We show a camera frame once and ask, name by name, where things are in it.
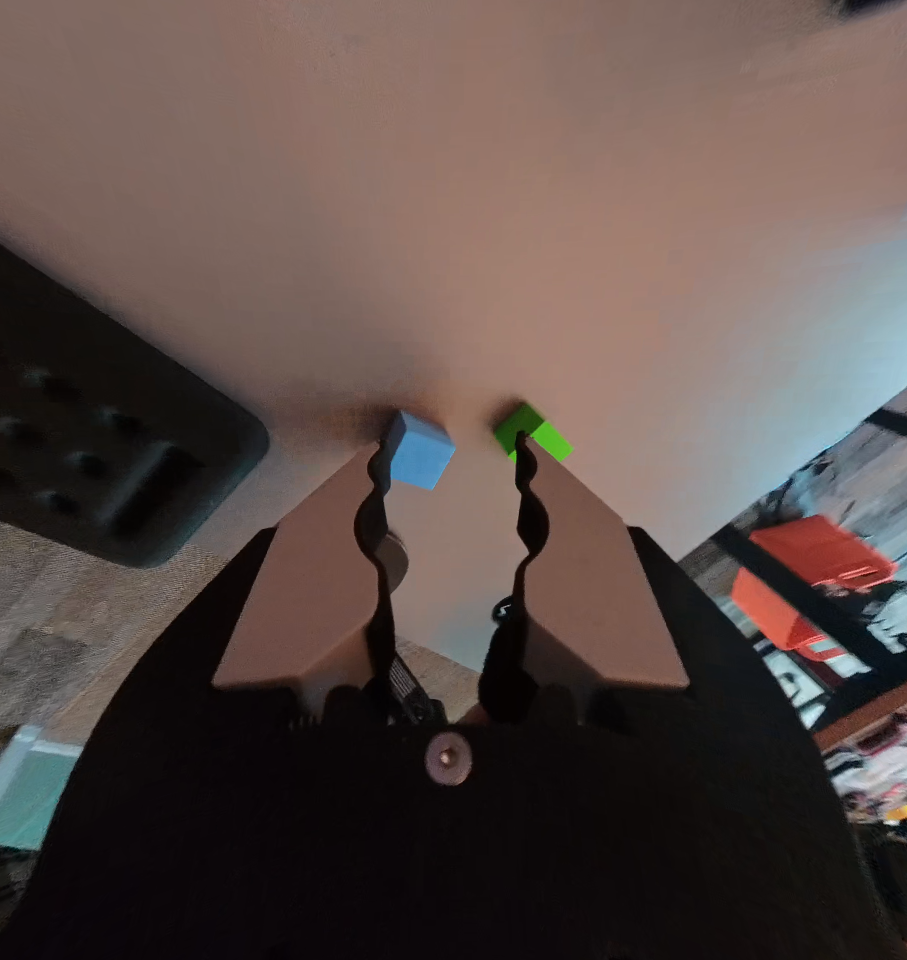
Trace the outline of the black table foot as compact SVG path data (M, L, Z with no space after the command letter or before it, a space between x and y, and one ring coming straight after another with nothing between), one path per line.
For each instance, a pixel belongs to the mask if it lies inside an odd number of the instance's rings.
M814 587L749 540L755 530L822 515L896 562L893 582L865 598ZM805 724L826 741L844 718L907 692L907 410L879 408L780 486L727 521L683 566L745 639ZM809 662L763 637L733 603L741 566L844 653Z

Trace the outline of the green foam cube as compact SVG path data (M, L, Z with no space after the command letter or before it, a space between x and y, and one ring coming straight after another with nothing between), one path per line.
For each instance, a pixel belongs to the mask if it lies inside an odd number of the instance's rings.
M517 437L522 434L562 462L573 452L570 442L535 407L527 402L519 405L494 427L497 444L512 462L517 461Z

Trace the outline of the black perforated pad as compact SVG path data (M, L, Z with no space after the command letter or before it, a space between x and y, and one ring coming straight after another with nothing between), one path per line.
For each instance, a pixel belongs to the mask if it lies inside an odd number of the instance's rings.
M0 243L0 522L155 568L269 444L254 414Z

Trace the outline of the blue foam cube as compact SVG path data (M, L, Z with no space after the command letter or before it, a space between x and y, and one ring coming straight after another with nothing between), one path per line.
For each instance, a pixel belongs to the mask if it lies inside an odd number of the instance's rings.
M384 439L389 479L433 491L451 461L456 445L435 423L408 411L397 411Z

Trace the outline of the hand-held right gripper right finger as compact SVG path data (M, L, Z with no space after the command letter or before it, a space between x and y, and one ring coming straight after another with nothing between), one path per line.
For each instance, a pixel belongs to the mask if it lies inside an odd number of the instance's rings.
M520 723L542 690L560 688L583 720L610 690L686 691L628 524L531 435L518 433L515 456L524 554L481 671L484 712Z

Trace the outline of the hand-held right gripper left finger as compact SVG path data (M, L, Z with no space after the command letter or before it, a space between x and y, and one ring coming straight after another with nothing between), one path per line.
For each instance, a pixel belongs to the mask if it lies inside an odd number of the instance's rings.
M366 444L278 524L211 682L292 690L319 717L330 693L387 678L396 654L383 441Z

